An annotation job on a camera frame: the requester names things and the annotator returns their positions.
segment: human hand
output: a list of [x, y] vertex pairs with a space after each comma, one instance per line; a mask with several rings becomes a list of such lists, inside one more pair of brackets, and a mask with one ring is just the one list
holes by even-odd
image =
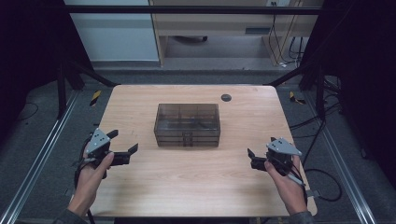
[[79, 217], [84, 217], [91, 205], [95, 201], [96, 191], [102, 181], [103, 175], [113, 162], [114, 153], [110, 152], [105, 156], [100, 165], [93, 169], [89, 164], [82, 168], [76, 193], [68, 205], [67, 209], [75, 213]]
[[[294, 155], [293, 164], [294, 166], [292, 169], [298, 174], [298, 171], [300, 170], [300, 157]], [[294, 215], [296, 213], [306, 212], [307, 208], [302, 186], [298, 185], [289, 177], [278, 173], [271, 162], [266, 161], [264, 165], [268, 174], [273, 178], [277, 192], [279, 193], [283, 203], [286, 205], [286, 209], [289, 214]]]

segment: black curtain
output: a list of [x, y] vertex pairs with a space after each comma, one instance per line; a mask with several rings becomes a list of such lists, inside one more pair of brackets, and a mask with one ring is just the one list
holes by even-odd
[[[396, 188], [396, 146], [391, 141], [396, 127], [396, 1], [338, 0], [325, 4], [344, 7], [351, 2], [355, 4], [320, 54], [320, 66], [325, 75], [340, 78], [341, 103], [361, 148], [377, 160]], [[303, 63], [310, 60], [341, 18], [319, 16]]]
[[[56, 80], [61, 62], [73, 60], [93, 71], [68, 13], [43, 11], [63, 0], [1, 0], [0, 4], [0, 142], [23, 109], [30, 90]], [[79, 78], [67, 70], [68, 78]]]

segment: wall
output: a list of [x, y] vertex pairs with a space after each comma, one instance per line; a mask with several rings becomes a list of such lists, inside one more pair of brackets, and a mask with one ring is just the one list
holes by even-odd
[[[147, 6], [147, 0], [64, 0], [67, 5]], [[149, 14], [71, 14], [90, 60], [158, 62]]]

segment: human arm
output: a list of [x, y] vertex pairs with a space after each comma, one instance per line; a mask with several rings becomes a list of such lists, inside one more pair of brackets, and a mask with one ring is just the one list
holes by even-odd
[[111, 152], [105, 156], [96, 169], [93, 169], [89, 164], [82, 168], [78, 178], [76, 193], [67, 206], [67, 211], [63, 211], [53, 223], [85, 223], [82, 218], [85, 217], [95, 201], [96, 191], [113, 159], [114, 153]]
[[[277, 172], [274, 165], [266, 161], [265, 169], [273, 178], [280, 198], [290, 214], [290, 223], [314, 223], [311, 213], [308, 211], [302, 186]], [[293, 156], [293, 170], [298, 174], [300, 158]]]

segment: metal bracket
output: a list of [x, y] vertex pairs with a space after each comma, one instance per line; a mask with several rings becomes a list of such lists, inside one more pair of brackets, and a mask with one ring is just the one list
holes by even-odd
[[92, 135], [91, 142], [88, 144], [86, 149], [87, 154], [92, 154], [96, 149], [104, 146], [110, 142], [110, 138], [107, 134], [103, 133], [100, 129], [96, 129]]
[[278, 138], [271, 143], [267, 144], [267, 147], [277, 153], [288, 154], [288, 155], [298, 155], [301, 156], [303, 153], [292, 146], [291, 143], [286, 141], [283, 137]]

